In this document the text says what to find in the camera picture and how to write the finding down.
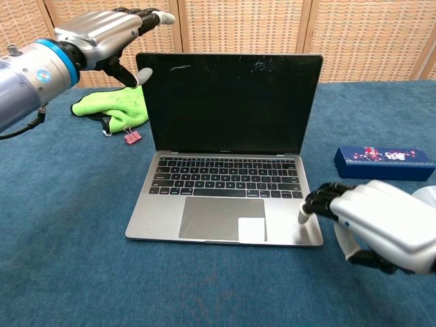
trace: blue carpet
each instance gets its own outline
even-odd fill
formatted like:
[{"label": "blue carpet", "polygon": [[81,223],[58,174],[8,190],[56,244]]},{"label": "blue carpet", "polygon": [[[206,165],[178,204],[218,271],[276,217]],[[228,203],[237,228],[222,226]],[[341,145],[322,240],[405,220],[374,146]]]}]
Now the blue carpet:
[{"label": "blue carpet", "polygon": [[[0,326],[436,326],[435,276],[348,264],[327,219],[317,249],[127,240],[150,126],[134,146],[105,138],[69,112],[91,91],[66,92],[43,125],[0,141]],[[341,145],[436,159],[435,104],[433,81],[321,84],[302,150],[311,189],[341,180]],[[392,183],[413,192],[436,176]]]}]

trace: black screen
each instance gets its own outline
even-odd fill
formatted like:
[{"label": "black screen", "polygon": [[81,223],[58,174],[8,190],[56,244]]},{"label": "black screen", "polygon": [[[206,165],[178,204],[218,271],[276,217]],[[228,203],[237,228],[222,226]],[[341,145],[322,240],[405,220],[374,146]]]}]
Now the black screen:
[{"label": "black screen", "polygon": [[322,65],[315,55],[138,54],[158,151],[299,153]]}]

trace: blue table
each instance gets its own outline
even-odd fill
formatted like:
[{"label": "blue table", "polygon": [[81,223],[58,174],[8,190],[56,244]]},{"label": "blue table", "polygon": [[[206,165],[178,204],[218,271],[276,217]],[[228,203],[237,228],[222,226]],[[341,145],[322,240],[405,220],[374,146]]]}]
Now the blue table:
[{"label": "blue table", "polygon": [[[348,264],[327,219],[317,249],[126,239],[150,125],[134,146],[104,137],[69,112],[91,91],[66,92],[43,125],[0,141],[0,326],[436,326],[435,276]],[[302,150],[311,189],[341,180],[340,145],[436,159],[435,104],[434,81],[321,84]],[[436,176],[393,184],[413,192]]]}]

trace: laptop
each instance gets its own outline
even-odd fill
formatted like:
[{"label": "laptop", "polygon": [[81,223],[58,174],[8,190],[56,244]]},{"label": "laptop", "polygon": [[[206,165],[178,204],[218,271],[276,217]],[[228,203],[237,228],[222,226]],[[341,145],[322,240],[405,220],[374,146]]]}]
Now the laptop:
[{"label": "laptop", "polygon": [[300,150],[319,55],[141,53],[157,152],[125,235],[138,240],[320,246]]}]

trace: space bar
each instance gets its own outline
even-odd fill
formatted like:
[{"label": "space bar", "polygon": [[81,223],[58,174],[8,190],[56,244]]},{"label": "space bar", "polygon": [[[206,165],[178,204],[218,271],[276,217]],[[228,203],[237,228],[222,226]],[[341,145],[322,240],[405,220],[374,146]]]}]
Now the space bar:
[{"label": "space bar", "polygon": [[244,189],[194,189],[195,196],[237,196],[245,197]]}]

